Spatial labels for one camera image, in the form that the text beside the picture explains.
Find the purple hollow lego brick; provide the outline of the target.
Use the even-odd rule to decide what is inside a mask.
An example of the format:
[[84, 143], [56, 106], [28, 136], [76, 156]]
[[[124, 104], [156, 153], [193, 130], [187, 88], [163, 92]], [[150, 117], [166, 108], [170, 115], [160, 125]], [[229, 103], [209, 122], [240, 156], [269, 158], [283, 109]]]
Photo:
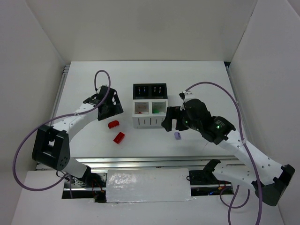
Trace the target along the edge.
[[180, 133], [179, 133], [179, 132], [175, 132], [175, 133], [174, 133], [174, 138], [175, 138], [176, 140], [181, 140], [181, 135], [180, 135]]

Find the green lego brick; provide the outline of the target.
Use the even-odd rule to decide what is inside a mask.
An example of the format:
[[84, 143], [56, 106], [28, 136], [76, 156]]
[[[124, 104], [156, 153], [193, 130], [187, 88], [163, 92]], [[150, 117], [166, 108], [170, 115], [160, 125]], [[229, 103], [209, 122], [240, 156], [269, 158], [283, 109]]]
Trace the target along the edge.
[[153, 108], [152, 113], [153, 114], [164, 114], [165, 110], [163, 108]]

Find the red ridged lego brick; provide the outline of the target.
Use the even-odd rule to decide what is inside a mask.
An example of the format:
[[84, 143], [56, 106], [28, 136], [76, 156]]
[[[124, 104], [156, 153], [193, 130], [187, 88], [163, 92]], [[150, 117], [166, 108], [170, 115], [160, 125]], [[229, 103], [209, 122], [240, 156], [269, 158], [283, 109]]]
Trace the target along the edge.
[[112, 129], [112, 128], [115, 128], [117, 126], [120, 125], [120, 122], [118, 120], [113, 120], [111, 122], [108, 123], [108, 128], [109, 129]]

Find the red rectangular lego brick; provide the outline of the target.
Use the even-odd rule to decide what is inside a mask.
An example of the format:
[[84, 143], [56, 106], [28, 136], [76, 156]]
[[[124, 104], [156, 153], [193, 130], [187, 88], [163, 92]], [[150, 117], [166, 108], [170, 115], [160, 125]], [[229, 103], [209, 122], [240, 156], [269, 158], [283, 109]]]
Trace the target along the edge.
[[116, 144], [120, 144], [120, 143], [122, 142], [122, 140], [124, 139], [124, 137], [125, 137], [125, 134], [122, 133], [122, 132], [119, 132], [119, 133], [116, 135], [116, 137], [114, 138], [113, 141], [114, 141]]

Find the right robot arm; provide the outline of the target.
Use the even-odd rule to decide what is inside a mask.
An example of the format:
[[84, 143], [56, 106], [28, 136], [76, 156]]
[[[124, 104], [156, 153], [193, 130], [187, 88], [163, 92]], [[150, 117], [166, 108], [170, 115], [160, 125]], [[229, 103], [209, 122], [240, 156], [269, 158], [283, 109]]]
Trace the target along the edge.
[[170, 132], [172, 120], [176, 120], [176, 130], [192, 129], [208, 142], [227, 150], [241, 161], [246, 169], [234, 169], [219, 160], [211, 160], [205, 170], [218, 180], [226, 180], [255, 192], [262, 187], [262, 201], [276, 206], [288, 187], [295, 169], [291, 165], [281, 165], [272, 160], [249, 141], [242, 139], [232, 123], [220, 116], [212, 116], [204, 102], [192, 98], [181, 106], [167, 108], [162, 127]]

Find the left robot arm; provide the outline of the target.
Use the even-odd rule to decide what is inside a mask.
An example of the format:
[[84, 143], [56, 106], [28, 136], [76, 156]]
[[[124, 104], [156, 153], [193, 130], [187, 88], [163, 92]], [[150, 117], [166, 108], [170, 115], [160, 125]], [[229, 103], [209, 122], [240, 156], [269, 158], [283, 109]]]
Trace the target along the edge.
[[37, 130], [32, 159], [56, 171], [70, 174], [85, 186], [99, 185], [101, 177], [70, 156], [70, 142], [85, 126], [123, 113], [117, 91], [106, 86], [83, 101], [71, 115]]

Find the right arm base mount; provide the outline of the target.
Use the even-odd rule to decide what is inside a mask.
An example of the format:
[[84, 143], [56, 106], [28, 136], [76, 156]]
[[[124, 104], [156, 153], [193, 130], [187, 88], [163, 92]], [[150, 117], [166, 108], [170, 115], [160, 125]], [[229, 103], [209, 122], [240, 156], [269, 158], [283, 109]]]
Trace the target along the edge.
[[186, 179], [190, 182], [192, 196], [233, 195], [232, 184], [228, 181], [217, 180], [203, 170], [189, 171]]

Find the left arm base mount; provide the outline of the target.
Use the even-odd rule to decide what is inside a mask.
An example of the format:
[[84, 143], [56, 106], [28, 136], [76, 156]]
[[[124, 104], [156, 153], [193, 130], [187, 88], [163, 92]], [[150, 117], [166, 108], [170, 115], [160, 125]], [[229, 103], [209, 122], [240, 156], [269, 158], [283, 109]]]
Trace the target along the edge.
[[97, 173], [86, 171], [81, 178], [78, 178], [78, 180], [82, 182], [84, 185], [91, 187], [91, 192], [93, 196], [96, 195], [95, 188], [100, 188], [101, 193], [105, 192], [103, 190], [105, 183], [101, 179], [101, 176], [98, 175]]

